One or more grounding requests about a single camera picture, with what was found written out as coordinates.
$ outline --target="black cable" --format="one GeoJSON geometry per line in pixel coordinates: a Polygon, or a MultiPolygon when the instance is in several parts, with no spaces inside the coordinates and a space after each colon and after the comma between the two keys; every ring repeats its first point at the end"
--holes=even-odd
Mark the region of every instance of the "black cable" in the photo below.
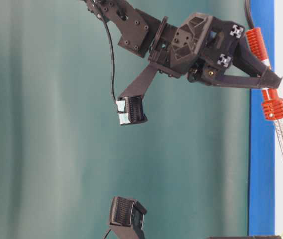
{"type": "Polygon", "coordinates": [[[106,235],[103,237],[103,239],[106,239],[106,237],[108,236],[108,234],[110,233],[111,229],[109,229],[106,233],[106,235]]]}
{"type": "Polygon", "coordinates": [[[107,36],[108,36],[108,40],[109,40],[109,45],[110,45],[110,55],[111,55],[111,79],[110,79],[110,93],[112,96],[112,99],[114,101],[114,103],[117,105],[116,103],[116,96],[115,96],[115,90],[114,90],[114,82],[115,82],[115,56],[114,56],[114,52],[113,52],[113,45],[112,45],[112,39],[111,39],[111,34],[107,25],[107,22],[105,20],[105,18],[103,17],[100,9],[98,8],[97,4],[94,2],[94,0],[91,0],[91,3],[93,4],[93,6],[95,7],[95,9],[98,11],[98,15],[97,17],[99,19],[101,19],[101,21],[103,22],[105,28],[106,28],[106,32],[107,32],[107,36]]]}
{"type": "Polygon", "coordinates": [[[250,0],[245,0],[244,12],[245,12],[245,17],[246,17],[247,24],[248,24],[249,28],[253,29],[254,23],[253,23],[253,19],[252,19],[252,15],[251,15],[251,2],[250,2],[250,0]]]}

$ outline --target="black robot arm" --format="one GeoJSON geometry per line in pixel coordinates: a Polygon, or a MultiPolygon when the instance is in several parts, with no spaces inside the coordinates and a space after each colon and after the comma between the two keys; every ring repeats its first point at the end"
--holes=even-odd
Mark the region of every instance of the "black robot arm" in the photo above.
{"type": "Polygon", "coordinates": [[[140,57],[150,52],[149,65],[117,98],[121,125],[147,121],[142,100],[158,71],[220,87],[277,88],[281,82],[250,51],[244,27],[235,22],[196,12],[175,27],[167,17],[159,21],[125,0],[86,0],[86,5],[99,19],[116,24],[119,46],[140,57]],[[226,75],[232,64],[249,76],[226,75]]]}

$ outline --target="blue stripe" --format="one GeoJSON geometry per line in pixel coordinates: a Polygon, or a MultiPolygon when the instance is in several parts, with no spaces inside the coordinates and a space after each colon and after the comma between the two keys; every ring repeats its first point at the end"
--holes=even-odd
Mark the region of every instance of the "blue stripe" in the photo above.
{"type": "MultiPolygon", "coordinates": [[[[274,0],[251,0],[251,12],[274,68],[274,0]]],[[[274,128],[264,120],[262,100],[260,90],[251,90],[249,235],[275,233],[274,128]]]]}

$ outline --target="green wall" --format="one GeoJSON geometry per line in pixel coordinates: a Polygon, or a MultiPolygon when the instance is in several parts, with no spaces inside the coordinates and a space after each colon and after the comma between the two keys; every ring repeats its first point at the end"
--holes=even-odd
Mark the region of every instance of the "green wall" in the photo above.
{"type": "MultiPolygon", "coordinates": [[[[174,25],[194,11],[245,24],[240,0],[130,2],[174,25]]],[[[118,94],[147,60],[115,57],[118,94]]],[[[249,91],[159,74],[149,122],[120,127],[109,79],[82,2],[0,1],[0,239],[102,238],[115,195],[148,209],[149,239],[245,235],[249,91]]]]}

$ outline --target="red coiled part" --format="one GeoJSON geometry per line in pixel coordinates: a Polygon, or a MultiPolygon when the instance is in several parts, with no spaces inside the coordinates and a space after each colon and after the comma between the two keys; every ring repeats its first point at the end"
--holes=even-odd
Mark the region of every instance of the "red coiled part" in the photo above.
{"type": "Polygon", "coordinates": [[[276,89],[262,90],[264,101],[263,112],[267,121],[283,118],[283,99],[278,97],[276,89]]]}
{"type": "Polygon", "coordinates": [[[268,59],[266,47],[264,44],[261,29],[259,27],[253,28],[246,32],[247,41],[249,43],[251,52],[260,60],[268,59]]]}

